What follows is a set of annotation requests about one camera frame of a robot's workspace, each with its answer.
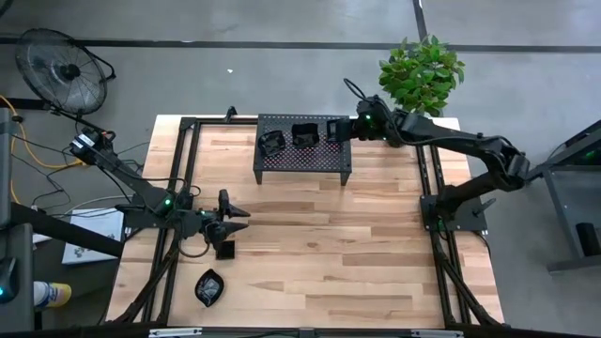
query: wood grain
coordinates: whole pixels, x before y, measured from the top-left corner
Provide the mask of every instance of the wood grain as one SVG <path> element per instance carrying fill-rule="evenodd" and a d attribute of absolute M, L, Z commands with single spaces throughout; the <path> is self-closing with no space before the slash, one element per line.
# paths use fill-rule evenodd
<path fill-rule="evenodd" d="M 157 117 L 145 177 L 169 175 L 179 119 Z M 436 123 L 458 129 L 453 118 Z M 216 261 L 212 250 L 200 259 L 179 258 L 169 324 L 441 327 L 431 244 L 418 208 L 422 189 L 415 150 L 381 142 L 352 145 L 353 173 L 345 188 L 336 174 L 307 173 L 265 173 L 263 185 L 257 186 L 252 171 L 254 128 L 204 127 L 193 180 L 203 191 L 195 206 L 215 207 L 218 191 L 226 188 L 232 202 L 253 216 L 245 221 L 249 227 L 235 235 L 235 260 Z M 443 149 L 439 153 L 447 183 L 470 178 L 464 155 Z M 429 149 L 426 157 L 430 161 Z M 182 177 L 185 165 L 180 167 Z M 434 181 L 431 186 L 435 191 Z M 146 281 L 156 236 L 156 231 L 145 230 L 126 245 L 108 318 L 123 312 Z M 466 282 L 502 320 L 485 246 L 474 235 L 462 233 L 457 234 L 457 245 Z M 197 253 L 205 243 L 196 236 L 183 247 Z M 211 268 L 223 276 L 225 291 L 207 309 L 194 297 L 193 287 Z M 162 284 L 159 290 L 156 301 L 162 298 Z M 455 289 L 450 287 L 450 292 L 458 315 Z"/>

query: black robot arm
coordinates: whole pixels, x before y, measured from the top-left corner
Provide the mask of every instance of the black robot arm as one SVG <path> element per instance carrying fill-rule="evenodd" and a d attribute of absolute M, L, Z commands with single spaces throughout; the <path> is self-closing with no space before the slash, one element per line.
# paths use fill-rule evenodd
<path fill-rule="evenodd" d="M 525 184 L 530 162 L 502 136 L 484 137 L 437 126 L 427 117 L 399 109 L 390 111 L 378 96 L 366 97 L 345 79 L 351 91 L 361 99 L 354 120 L 333 120 L 328 124 L 328 139 L 341 142 L 351 138 L 385 140 L 392 146 L 438 146 L 482 160 L 488 172 L 459 186 L 447 185 L 433 206 L 443 220 L 452 220 L 464 202 L 487 192 L 511 192 Z"/>
<path fill-rule="evenodd" d="M 232 233 L 248 226 L 244 223 L 224 221 L 224 217 L 249 217 L 244 210 L 229 204 L 226 190 L 219 193 L 219 208 L 192 210 L 192 196 L 182 195 L 168 189 L 155 187 L 147 178 L 137 175 L 124 164 L 113 151 L 115 134 L 100 129 L 83 128 L 82 133 L 70 144 L 70 152 L 86 164 L 96 165 L 110 173 L 135 192 L 132 202 L 116 208 L 126 217 L 131 228 L 173 228 L 182 238 L 203 234 L 205 242 L 218 250 L 221 243 Z M 156 180 L 182 180 L 167 178 Z"/>

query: potted plant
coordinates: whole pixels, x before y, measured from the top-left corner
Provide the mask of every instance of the potted plant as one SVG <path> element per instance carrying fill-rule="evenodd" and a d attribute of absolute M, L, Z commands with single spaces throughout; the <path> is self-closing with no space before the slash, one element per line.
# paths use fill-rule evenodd
<path fill-rule="evenodd" d="M 440 116 L 449 92 L 463 83 L 465 64 L 435 36 L 412 45 L 408 51 L 405 38 L 388 62 L 380 61 L 379 84 L 403 110 Z"/>

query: gray floor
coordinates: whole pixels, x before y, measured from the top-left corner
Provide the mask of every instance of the gray floor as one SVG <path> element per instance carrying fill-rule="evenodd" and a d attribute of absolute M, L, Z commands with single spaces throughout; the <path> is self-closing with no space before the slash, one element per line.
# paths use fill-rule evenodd
<path fill-rule="evenodd" d="M 452 43 L 599 45 L 601 3 L 592 0 L 423 0 L 428 30 Z M 417 38 L 410 0 L 18 0 L 0 32 L 44 26 L 82 38 L 244 41 L 397 42 Z M 94 48 L 117 71 L 109 97 L 90 120 L 117 132 L 117 148 L 147 141 L 157 114 L 352 114 L 349 77 L 378 92 L 382 51 Z M 33 97 L 0 46 L 0 93 Z M 462 129 L 502 134 L 543 161 L 559 143 L 596 121 L 599 54 L 461 54 L 466 82 L 447 116 Z M 63 118 L 23 112 L 30 138 L 66 146 L 74 133 Z M 19 154 L 26 158 L 22 148 Z M 46 161 L 55 154 L 39 151 Z M 141 147 L 126 158 L 143 161 Z M 473 175 L 484 171 L 470 159 Z M 29 203 L 51 189 L 14 164 L 15 187 Z M 116 195 L 95 169 L 56 176 L 73 203 Z M 546 264 L 569 258 L 547 188 L 491 193 L 487 210 L 493 267 L 507 323 L 526 329 L 601 335 L 601 269 L 550 276 Z"/>

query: perforated metal shelf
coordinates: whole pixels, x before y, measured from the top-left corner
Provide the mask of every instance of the perforated metal shelf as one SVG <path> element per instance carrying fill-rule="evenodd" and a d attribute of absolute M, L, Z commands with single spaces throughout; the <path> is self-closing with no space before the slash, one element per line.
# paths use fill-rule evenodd
<path fill-rule="evenodd" d="M 262 182 L 262 173 L 268 171 L 303 173 L 340 173 L 342 185 L 347 183 L 352 172 L 350 142 L 328 143 L 327 122 L 340 115 L 259 115 L 256 125 L 254 147 L 254 175 L 257 184 Z M 319 144 L 315 147 L 296 149 L 292 145 L 292 126 L 295 124 L 316 123 Z M 266 132 L 282 131 L 285 150 L 273 157 L 263 158 L 258 149 L 258 138 Z"/>

